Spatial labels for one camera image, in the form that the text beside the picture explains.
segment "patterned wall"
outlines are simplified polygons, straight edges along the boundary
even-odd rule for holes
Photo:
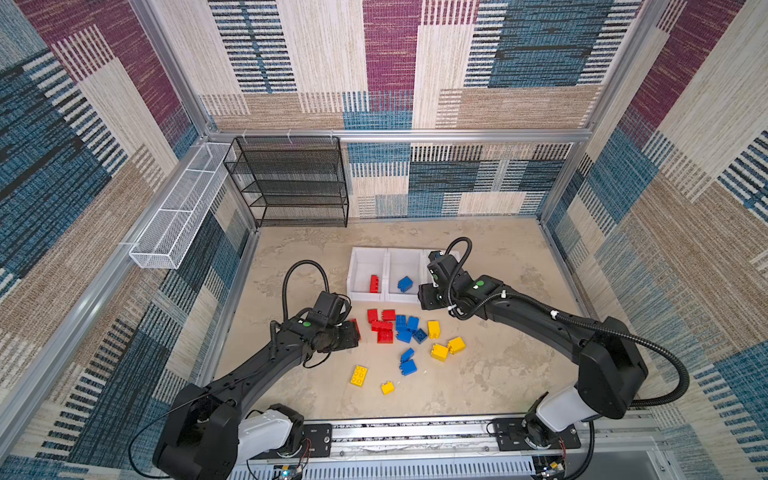
[[[571,144],[342,144],[351,218],[535,215]]]
[[[0,401],[196,136],[128,0],[0,0]]]
[[[248,231],[237,192],[221,188],[178,270],[133,267],[5,463],[0,479],[138,478],[136,431],[194,382],[240,264]],[[163,427],[134,445],[149,472]]]
[[[156,6],[212,122],[241,130],[580,127],[640,4],[160,0]]]
[[[691,371],[655,409],[688,478],[768,478],[767,71],[768,2],[672,0],[548,222],[600,316]]]

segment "white bin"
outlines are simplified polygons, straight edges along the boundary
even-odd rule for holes
[[[386,248],[352,247],[349,272],[346,275],[346,294],[355,302],[386,301]],[[379,277],[379,293],[371,293],[371,275]]]
[[[427,270],[434,249],[353,247],[346,277],[346,292],[355,302],[399,302],[419,304],[419,285],[432,281]],[[462,255],[453,250],[457,260]],[[370,293],[371,275],[379,276],[379,293]],[[401,292],[397,283],[408,276],[413,286]]]

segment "lego brick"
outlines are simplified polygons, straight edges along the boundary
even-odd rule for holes
[[[408,326],[408,323],[406,322],[406,316],[405,315],[398,315],[396,317],[395,321],[395,329],[399,332],[400,330],[405,330]]]
[[[436,343],[432,347],[432,351],[430,352],[430,355],[432,355],[433,359],[438,359],[441,362],[444,362],[445,359],[448,358],[448,347],[442,346]]]
[[[376,337],[377,343],[394,343],[395,342],[395,333],[391,331],[381,331],[378,333],[378,336]]]
[[[440,322],[438,322],[437,320],[429,320],[427,322],[427,327],[429,329],[429,338],[431,339],[440,338]]]
[[[407,349],[405,353],[400,356],[400,363],[409,361],[415,352],[413,349]]]
[[[418,329],[413,333],[413,339],[419,343],[423,343],[427,339],[427,332],[422,329]]]
[[[464,344],[464,340],[462,340],[460,336],[457,336],[448,342],[448,351],[451,353],[451,355],[455,355],[465,348],[467,348],[467,346]]]
[[[392,331],[392,324],[390,322],[371,322],[371,330],[374,332],[383,332],[385,330]]]
[[[410,330],[400,330],[397,332],[397,339],[401,342],[411,343],[411,337],[413,337],[413,332]]]
[[[349,383],[357,386],[362,386],[362,383],[366,381],[366,375],[368,374],[368,369],[364,366],[356,366],[355,372],[352,374],[352,379],[349,381]]]
[[[408,291],[409,288],[413,286],[413,280],[409,279],[407,276],[404,276],[400,281],[397,283],[397,288],[405,293]]]
[[[395,391],[395,386],[394,384],[392,384],[392,382],[382,383],[382,393],[384,395],[389,395],[394,391]]]
[[[419,318],[417,316],[408,317],[408,326],[406,327],[411,332],[415,332],[419,329]]]
[[[413,360],[409,360],[400,364],[400,371],[404,376],[416,373],[417,370],[418,369],[416,368],[416,364],[413,362]]]

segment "beige marble floor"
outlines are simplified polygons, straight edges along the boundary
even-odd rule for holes
[[[346,274],[353,246],[445,249],[456,237],[472,239],[465,269],[483,273],[563,310],[577,312],[560,270],[536,220],[493,218],[423,222],[351,223],[344,228],[268,227],[261,238],[247,284],[223,350],[218,375],[240,365],[269,339],[269,321],[281,320],[280,288],[286,270],[297,260],[320,262],[332,292],[346,293]],[[322,288],[320,275],[302,266],[291,276],[289,311],[312,306]],[[440,320],[441,343],[461,336],[467,348],[445,363],[429,356],[434,340],[416,351],[419,371],[404,377],[399,357],[405,343],[376,343],[366,321],[368,308],[395,308],[398,313]],[[577,368],[553,349],[510,327],[474,319],[460,322],[444,310],[424,312],[405,303],[356,303],[350,318],[359,319],[362,339],[356,349],[335,352],[316,369],[295,368],[256,403],[263,409],[283,403],[308,419],[343,419],[402,415],[451,415],[523,412],[546,390],[573,382]],[[355,365],[368,368],[365,385],[349,383]],[[392,380],[395,392],[380,386]]]

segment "white wire basket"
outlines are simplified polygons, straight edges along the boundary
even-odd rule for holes
[[[207,143],[197,151],[129,255],[141,268],[177,269],[227,177],[229,144]]]

